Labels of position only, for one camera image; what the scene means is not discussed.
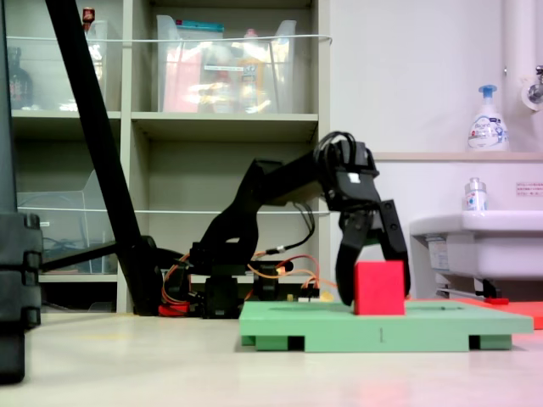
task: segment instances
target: shelf board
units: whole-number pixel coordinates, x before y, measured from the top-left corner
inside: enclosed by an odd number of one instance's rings
[[[507,162],[507,161],[531,161],[543,162],[543,152],[541,153],[518,153],[489,151],[477,153],[373,153],[376,161],[391,162]]]
[[[309,8],[313,0],[150,0],[149,3],[185,8]]]
[[[191,276],[192,284],[205,284],[207,276]],[[252,284],[253,276],[237,276],[239,284]],[[303,284],[309,278],[308,276],[286,276],[279,279],[280,284]]]
[[[42,274],[39,282],[117,282],[116,274]]]
[[[317,114],[132,113],[151,140],[183,142],[309,142]]]
[[[12,110],[17,140],[80,141],[83,130],[78,112],[59,110]],[[111,130],[120,139],[120,112],[108,112]]]

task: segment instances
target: green board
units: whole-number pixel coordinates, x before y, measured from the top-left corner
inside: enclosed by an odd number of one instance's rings
[[[531,333],[528,316],[455,301],[408,301],[405,316],[357,316],[337,303],[249,301],[241,342],[257,350],[449,352],[510,349],[513,333]]]

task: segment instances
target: white floor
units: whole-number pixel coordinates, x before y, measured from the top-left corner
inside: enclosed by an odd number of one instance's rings
[[[511,352],[255,353],[236,321],[43,317],[2,407],[543,405],[543,332]]]

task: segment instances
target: clear plastic container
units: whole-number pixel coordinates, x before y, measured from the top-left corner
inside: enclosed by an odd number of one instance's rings
[[[108,110],[120,109],[121,43],[108,21],[94,21],[87,42]],[[77,111],[59,45],[54,41],[8,39],[12,109]]]
[[[94,171],[81,191],[19,192],[17,201],[19,212],[40,217],[45,260],[114,240]],[[117,272],[117,259],[111,254],[51,273],[55,272],[114,274]]]
[[[157,16],[158,110],[185,113],[293,113],[294,40],[183,42],[175,21]],[[294,34],[284,21],[278,36]]]

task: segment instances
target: faucet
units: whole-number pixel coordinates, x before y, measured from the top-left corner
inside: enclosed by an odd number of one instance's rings
[[[539,78],[539,83],[532,85],[528,90],[528,99],[531,103],[543,103],[543,65],[535,67],[535,73]]]

